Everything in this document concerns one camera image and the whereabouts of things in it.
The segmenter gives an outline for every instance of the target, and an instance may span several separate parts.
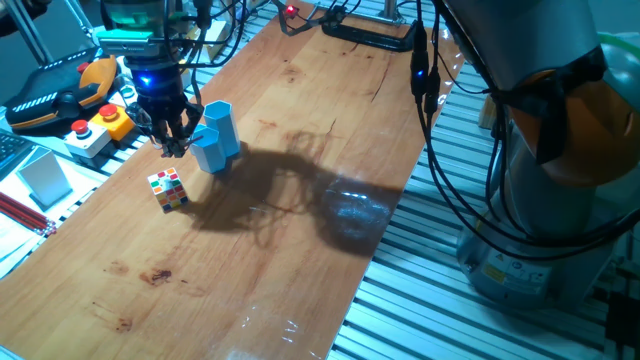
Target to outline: keyboard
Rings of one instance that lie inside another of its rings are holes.
[[[0,130],[0,180],[9,175],[32,149],[32,142]]]

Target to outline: rubik's cube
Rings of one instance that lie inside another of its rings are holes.
[[[165,213],[189,202],[176,169],[171,168],[153,174],[147,180]]]

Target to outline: red button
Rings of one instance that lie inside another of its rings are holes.
[[[76,120],[71,124],[71,130],[78,135],[86,134],[89,131],[89,123],[87,123],[87,120]]]
[[[99,111],[100,116],[102,116],[102,117],[113,116],[117,112],[118,112],[118,107],[113,105],[113,104],[105,105],[105,106],[101,107],[100,111]]]
[[[76,68],[76,70],[78,70],[78,72],[80,74],[82,74],[85,70],[87,70],[87,67],[89,66],[88,62],[83,62],[82,64],[78,65],[78,67]]]

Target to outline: blue light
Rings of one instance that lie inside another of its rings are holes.
[[[149,84],[151,84],[151,78],[148,78],[146,76],[140,76],[140,80],[147,86],[149,86]]]

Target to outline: black mount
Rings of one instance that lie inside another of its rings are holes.
[[[342,25],[342,20],[346,16],[346,9],[343,6],[334,6],[327,10],[325,16],[329,21],[322,23],[322,32],[328,36],[394,52],[413,50],[416,22],[411,24],[407,33],[400,38]]]

